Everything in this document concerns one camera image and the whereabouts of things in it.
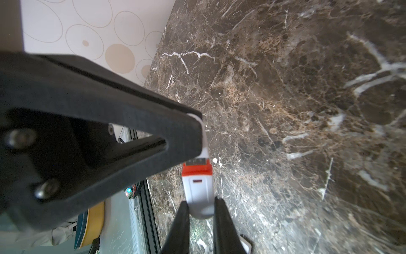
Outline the white usb cap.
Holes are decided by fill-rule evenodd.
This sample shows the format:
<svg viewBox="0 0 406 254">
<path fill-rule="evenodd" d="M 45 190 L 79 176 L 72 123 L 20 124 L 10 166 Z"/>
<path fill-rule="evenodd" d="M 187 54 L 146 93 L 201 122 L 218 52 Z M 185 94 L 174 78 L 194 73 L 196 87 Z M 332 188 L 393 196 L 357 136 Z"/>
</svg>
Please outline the white usb cap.
<svg viewBox="0 0 406 254">
<path fill-rule="evenodd" d="M 190 215 L 205 220 L 214 215 L 213 167 L 208 158 L 195 158 L 182 165 L 182 183 Z"/>
<path fill-rule="evenodd" d="M 201 129 L 202 129 L 202 151 L 199 156 L 196 157 L 196 159 L 209 159 L 209 148 L 208 148 L 208 141 L 207 141 L 207 135 L 206 135 L 206 130 L 205 130 L 205 125 L 202 121 L 202 119 L 192 113 L 188 113 L 190 117 L 193 117 L 195 120 L 197 120 L 200 123 Z"/>
</svg>

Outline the white usb drive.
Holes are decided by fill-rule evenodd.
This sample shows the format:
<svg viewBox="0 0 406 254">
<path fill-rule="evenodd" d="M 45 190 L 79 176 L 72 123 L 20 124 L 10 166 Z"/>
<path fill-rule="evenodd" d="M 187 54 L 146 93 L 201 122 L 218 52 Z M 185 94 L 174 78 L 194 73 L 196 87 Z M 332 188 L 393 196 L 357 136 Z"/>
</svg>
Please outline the white usb drive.
<svg viewBox="0 0 406 254">
<path fill-rule="evenodd" d="M 240 242 L 242 244 L 243 249 L 245 250 L 246 254 L 252 253 L 252 245 L 242 236 L 239 236 Z"/>
</svg>

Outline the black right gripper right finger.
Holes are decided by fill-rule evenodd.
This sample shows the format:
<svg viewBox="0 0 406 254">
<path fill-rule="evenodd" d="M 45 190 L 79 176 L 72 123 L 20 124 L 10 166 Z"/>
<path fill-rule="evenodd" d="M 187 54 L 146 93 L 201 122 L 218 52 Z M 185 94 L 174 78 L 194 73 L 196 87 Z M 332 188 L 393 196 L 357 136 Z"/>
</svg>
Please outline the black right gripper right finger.
<svg viewBox="0 0 406 254">
<path fill-rule="evenodd" d="M 216 197 L 214 209 L 214 253 L 246 254 L 225 201 Z"/>
</svg>

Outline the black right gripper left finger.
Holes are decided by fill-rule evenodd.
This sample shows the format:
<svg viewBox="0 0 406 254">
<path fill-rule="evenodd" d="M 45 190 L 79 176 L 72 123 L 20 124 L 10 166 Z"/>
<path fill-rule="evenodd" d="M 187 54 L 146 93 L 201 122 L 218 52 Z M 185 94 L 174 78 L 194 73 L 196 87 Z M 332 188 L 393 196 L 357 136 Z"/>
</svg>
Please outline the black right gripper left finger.
<svg viewBox="0 0 406 254">
<path fill-rule="evenodd" d="M 160 254 L 188 254 L 190 244 L 190 213 L 186 201 L 182 201 L 167 235 Z"/>
</svg>

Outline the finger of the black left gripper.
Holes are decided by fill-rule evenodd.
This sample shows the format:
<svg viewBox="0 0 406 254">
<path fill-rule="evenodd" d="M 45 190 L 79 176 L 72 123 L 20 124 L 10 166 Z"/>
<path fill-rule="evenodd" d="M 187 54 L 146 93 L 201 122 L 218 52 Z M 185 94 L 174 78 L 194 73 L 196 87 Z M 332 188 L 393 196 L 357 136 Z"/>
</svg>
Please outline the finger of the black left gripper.
<svg viewBox="0 0 406 254">
<path fill-rule="evenodd" d="M 202 114 L 83 57 L 1 53 L 1 213 L 53 229 L 193 159 Z"/>
</svg>

